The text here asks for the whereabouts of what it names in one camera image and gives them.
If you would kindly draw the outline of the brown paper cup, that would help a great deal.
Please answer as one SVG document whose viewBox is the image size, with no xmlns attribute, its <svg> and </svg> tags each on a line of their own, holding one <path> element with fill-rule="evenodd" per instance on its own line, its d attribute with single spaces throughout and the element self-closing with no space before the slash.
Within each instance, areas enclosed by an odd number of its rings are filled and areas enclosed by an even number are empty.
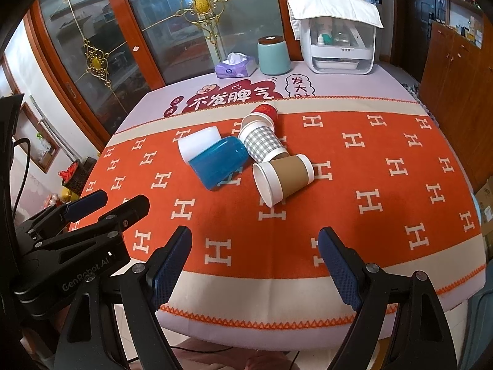
<svg viewBox="0 0 493 370">
<path fill-rule="evenodd" d="M 270 208 L 314 181 L 314 169 L 305 154 L 254 164 L 252 173 L 263 202 Z"/>
</svg>

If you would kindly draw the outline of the white plastic cup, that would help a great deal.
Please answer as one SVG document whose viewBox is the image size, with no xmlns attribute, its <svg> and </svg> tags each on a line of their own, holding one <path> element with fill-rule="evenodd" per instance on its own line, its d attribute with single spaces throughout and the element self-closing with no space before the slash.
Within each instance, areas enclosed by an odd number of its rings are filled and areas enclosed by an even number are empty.
<svg viewBox="0 0 493 370">
<path fill-rule="evenodd" d="M 189 165 L 196 156 L 210 148 L 221 138 L 216 126 L 210 126 L 189 134 L 177 141 L 181 158 Z"/>
</svg>

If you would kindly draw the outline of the blue plastic cup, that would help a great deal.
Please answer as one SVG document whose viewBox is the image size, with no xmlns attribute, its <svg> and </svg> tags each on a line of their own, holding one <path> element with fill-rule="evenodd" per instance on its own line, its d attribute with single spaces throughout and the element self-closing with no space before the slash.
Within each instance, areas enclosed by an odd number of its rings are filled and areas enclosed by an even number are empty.
<svg viewBox="0 0 493 370">
<path fill-rule="evenodd" d="M 198 154 L 190 161 L 202 185 L 213 190 L 244 165 L 249 158 L 245 145 L 235 136 L 228 136 Z"/>
</svg>

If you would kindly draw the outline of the grey checkered paper cup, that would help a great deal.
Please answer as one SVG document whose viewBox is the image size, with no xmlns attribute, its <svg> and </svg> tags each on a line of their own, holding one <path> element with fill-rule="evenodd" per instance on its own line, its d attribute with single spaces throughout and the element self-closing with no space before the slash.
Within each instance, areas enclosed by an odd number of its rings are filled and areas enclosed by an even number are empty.
<svg viewBox="0 0 493 370">
<path fill-rule="evenodd" d="M 264 121 L 255 120 L 242 127 L 238 139 L 256 163 L 288 157 L 285 146 L 271 127 Z"/>
</svg>

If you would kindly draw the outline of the red paper cup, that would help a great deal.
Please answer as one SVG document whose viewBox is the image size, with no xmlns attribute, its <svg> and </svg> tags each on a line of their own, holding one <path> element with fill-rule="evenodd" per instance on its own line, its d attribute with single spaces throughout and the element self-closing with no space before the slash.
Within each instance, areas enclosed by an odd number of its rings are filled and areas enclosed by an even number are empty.
<svg viewBox="0 0 493 370">
<path fill-rule="evenodd" d="M 277 118 L 278 112 L 275 106 L 270 104 L 261 104 L 242 119 L 242 127 L 246 127 L 251 122 L 259 120 L 274 130 Z"/>
</svg>

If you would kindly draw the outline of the wooden glass sliding door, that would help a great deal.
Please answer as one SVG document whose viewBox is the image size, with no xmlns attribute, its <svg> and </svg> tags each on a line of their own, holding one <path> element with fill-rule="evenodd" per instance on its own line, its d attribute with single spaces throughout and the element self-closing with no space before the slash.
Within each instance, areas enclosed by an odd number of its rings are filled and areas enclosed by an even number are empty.
<svg viewBox="0 0 493 370">
<path fill-rule="evenodd" d="M 102 149 L 148 92 L 257 54 L 282 36 L 301 58 L 287 0 L 36 0 L 24 19 L 43 74 L 75 124 Z"/>
</svg>

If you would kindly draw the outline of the purple tissue pack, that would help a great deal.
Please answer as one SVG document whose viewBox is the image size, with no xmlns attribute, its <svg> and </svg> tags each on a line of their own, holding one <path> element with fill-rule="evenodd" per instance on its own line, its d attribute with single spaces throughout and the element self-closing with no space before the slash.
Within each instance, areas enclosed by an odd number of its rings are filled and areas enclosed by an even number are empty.
<svg viewBox="0 0 493 370">
<path fill-rule="evenodd" d="M 256 59 L 242 53 L 230 53 L 226 60 L 215 65 L 219 79 L 248 78 L 257 69 Z"/>
</svg>

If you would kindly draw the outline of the teal canister brown lid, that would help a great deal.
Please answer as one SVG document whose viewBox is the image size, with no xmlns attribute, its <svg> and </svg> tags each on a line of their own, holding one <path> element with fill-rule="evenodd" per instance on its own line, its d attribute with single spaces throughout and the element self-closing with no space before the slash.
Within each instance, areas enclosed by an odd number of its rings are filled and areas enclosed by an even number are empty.
<svg viewBox="0 0 493 370">
<path fill-rule="evenodd" d="M 260 71 L 265 75 L 277 76 L 291 70 L 291 59 L 283 36 L 265 36 L 257 41 Z"/>
</svg>

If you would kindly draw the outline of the brown wooden cabinet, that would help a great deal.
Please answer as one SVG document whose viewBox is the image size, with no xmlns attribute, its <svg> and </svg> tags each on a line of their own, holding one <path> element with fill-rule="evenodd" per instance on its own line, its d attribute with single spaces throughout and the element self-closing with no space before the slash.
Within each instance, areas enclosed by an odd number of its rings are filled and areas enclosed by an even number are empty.
<svg viewBox="0 0 493 370">
<path fill-rule="evenodd" d="M 433 114 L 474 191 L 492 176 L 492 24 L 481 47 L 433 23 L 419 98 Z"/>
</svg>

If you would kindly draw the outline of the white countertop sterilizer appliance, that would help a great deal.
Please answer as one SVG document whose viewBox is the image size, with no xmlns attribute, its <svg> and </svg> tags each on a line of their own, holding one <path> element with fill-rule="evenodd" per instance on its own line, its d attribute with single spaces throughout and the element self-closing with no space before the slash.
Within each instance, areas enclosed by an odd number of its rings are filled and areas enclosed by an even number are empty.
<svg viewBox="0 0 493 370">
<path fill-rule="evenodd" d="M 369 74 L 375 56 L 374 25 L 317 17 L 300 21 L 305 64 L 316 74 Z"/>
</svg>

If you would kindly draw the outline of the white cloth on appliance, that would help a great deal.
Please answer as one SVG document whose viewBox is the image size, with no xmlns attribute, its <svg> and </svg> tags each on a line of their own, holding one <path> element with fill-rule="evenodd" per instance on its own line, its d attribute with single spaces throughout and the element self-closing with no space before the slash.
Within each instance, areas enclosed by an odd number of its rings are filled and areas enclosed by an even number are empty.
<svg viewBox="0 0 493 370">
<path fill-rule="evenodd" d="M 378 8 L 364 0 L 287 0 L 294 39 L 301 39 L 301 21 L 321 17 L 346 19 L 383 28 Z"/>
</svg>

